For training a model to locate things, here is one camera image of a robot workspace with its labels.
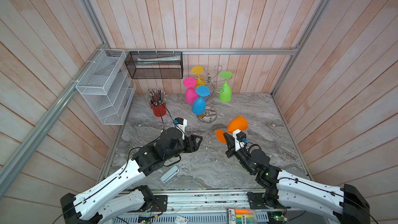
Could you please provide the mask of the orange wine glass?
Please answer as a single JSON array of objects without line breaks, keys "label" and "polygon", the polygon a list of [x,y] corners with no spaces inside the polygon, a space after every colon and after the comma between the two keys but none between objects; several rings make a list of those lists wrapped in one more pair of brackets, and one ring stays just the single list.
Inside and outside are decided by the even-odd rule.
[{"label": "orange wine glass", "polygon": [[[246,120],[246,118],[244,118],[243,116],[237,116],[229,123],[226,133],[232,134],[236,130],[245,131],[247,128],[248,128],[248,121]],[[218,141],[225,144],[227,141],[224,137],[224,133],[225,132],[223,130],[220,129],[217,130],[216,138],[218,139]]]}]

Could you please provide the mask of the blue wine glass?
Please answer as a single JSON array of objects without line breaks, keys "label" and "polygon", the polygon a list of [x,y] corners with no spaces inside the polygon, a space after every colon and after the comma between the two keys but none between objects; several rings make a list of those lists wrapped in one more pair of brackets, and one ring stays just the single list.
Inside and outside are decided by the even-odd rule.
[{"label": "blue wine glass", "polygon": [[198,97],[194,100],[192,105],[192,112],[195,115],[202,115],[205,113],[206,100],[205,97],[210,95],[210,90],[207,86],[199,86],[196,88],[196,93]]}]

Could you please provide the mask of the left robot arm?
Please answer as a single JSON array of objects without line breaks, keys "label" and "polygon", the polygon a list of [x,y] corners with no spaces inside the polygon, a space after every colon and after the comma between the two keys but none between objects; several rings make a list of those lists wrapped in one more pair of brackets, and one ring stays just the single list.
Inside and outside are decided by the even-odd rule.
[{"label": "left robot arm", "polygon": [[122,197],[119,194],[164,167],[167,160],[198,151],[202,141],[201,136],[186,136],[180,128],[168,128],[135,154],[129,154],[126,164],[97,185],[77,195],[63,196],[61,216],[67,224],[104,224],[129,211],[149,210],[154,204],[149,187],[138,186]]}]

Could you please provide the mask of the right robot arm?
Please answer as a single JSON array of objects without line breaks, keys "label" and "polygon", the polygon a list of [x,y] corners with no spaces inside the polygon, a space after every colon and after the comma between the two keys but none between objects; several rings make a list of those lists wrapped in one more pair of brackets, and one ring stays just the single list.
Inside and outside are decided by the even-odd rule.
[{"label": "right robot arm", "polygon": [[371,222],[370,205],[356,187],[324,185],[275,167],[257,144],[247,147],[246,134],[239,129],[232,133],[218,130],[216,137],[227,145],[227,157],[235,157],[265,188],[252,208],[298,208],[340,224]]}]

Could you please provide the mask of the chrome wine glass rack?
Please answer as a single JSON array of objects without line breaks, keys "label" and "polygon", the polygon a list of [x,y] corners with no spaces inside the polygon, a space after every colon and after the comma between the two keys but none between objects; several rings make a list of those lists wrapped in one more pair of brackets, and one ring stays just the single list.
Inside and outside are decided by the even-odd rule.
[{"label": "chrome wine glass rack", "polygon": [[203,86],[209,87],[211,93],[209,96],[205,97],[206,100],[205,113],[202,115],[197,115],[197,119],[202,123],[211,123],[217,119],[217,112],[214,109],[215,102],[213,100],[213,95],[215,93],[219,93],[220,90],[217,89],[216,87],[216,84],[218,82],[216,78],[219,75],[219,73],[222,71],[222,65],[216,65],[214,67],[214,70],[217,72],[215,76],[212,76],[210,72],[207,72],[206,78],[204,78],[206,83]]}]

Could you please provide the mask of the pink wine glass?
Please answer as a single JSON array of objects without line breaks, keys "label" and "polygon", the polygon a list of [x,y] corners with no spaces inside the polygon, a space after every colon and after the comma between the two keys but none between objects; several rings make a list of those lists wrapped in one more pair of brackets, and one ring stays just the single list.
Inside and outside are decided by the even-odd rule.
[{"label": "pink wine glass", "polygon": [[190,105],[192,105],[199,97],[195,90],[196,84],[197,80],[193,77],[187,77],[183,80],[183,86],[187,88],[185,92],[185,99],[186,102]]}]

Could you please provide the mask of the green wine glass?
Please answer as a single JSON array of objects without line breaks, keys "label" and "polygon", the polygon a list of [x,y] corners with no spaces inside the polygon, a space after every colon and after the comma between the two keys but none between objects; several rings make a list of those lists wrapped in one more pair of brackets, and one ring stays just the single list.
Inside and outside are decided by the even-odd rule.
[{"label": "green wine glass", "polygon": [[226,102],[229,102],[232,100],[232,89],[231,89],[230,85],[228,84],[228,80],[233,77],[233,73],[225,71],[225,72],[221,72],[219,74],[219,76],[222,79],[224,79],[224,83],[220,87],[219,94],[218,94],[219,101],[226,103]]}]

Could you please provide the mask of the yellow wine glass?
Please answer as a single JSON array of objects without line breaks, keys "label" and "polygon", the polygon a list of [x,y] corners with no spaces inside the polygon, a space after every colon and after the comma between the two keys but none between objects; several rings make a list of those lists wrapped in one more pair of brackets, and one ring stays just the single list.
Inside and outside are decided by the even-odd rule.
[{"label": "yellow wine glass", "polygon": [[196,79],[196,85],[195,87],[203,86],[205,85],[205,79],[201,76],[201,74],[204,72],[204,67],[198,65],[192,68],[191,70],[192,74],[194,75]]}]

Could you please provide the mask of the light blue case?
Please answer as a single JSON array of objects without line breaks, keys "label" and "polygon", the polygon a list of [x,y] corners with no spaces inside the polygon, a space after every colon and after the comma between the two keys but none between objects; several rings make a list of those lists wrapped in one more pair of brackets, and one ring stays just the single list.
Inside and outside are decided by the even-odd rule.
[{"label": "light blue case", "polygon": [[170,170],[168,170],[164,175],[161,176],[161,182],[166,183],[172,177],[174,177],[179,172],[178,166],[173,166]]}]

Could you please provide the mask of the red pencil cup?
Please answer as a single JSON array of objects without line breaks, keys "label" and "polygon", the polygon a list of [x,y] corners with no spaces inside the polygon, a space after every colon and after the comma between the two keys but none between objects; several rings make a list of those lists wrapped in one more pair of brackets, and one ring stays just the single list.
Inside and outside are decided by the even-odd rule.
[{"label": "red pencil cup", "polygon": [[153,103],[150,107],[156,117],[163,117],[167,112],[165,103]]}]

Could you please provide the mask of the bundle of pencils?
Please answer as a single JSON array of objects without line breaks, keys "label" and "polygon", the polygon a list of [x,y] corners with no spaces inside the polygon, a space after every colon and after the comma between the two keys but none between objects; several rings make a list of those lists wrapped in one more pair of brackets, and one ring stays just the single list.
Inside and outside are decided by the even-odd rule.
[{"label": "bundle of pencils", "polygon": [[166,102],[166,94],[163,89],[149,89],[147,91],[147,95],[150,97],[149,104],[151,106],[158,107],[160,105],[164,105]]}]

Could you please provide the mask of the highlighter marker box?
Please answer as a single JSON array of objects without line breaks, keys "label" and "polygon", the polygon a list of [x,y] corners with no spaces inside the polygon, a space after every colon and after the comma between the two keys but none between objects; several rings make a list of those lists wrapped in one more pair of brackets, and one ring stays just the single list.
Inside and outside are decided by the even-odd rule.
[{"label": "highlighter marker box", "polygon": [[227,209],[228,224],[256,224],[257,220],[254,211],[247,209]]}]

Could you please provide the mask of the black mesh wall basket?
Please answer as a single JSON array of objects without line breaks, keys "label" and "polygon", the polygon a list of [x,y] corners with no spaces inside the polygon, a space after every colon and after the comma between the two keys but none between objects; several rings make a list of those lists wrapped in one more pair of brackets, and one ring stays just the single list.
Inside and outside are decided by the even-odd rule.
[{"label": "black mesh wall basket", "polygon": [[183,57],[176,51],[131,51],[124,64],[132,79],[182,79]]}]

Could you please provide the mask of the white mesh wall shelf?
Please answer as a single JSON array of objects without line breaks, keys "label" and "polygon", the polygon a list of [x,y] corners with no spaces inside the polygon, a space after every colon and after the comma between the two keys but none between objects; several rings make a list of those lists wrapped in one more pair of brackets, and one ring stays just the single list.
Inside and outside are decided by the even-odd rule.
[{"label": "white mesh wall shelf", "polygon": [[101,50],[76,85],[101,124],[125,123],[136,91],[128,70],[122,69],[125,59],[124,50]]}]

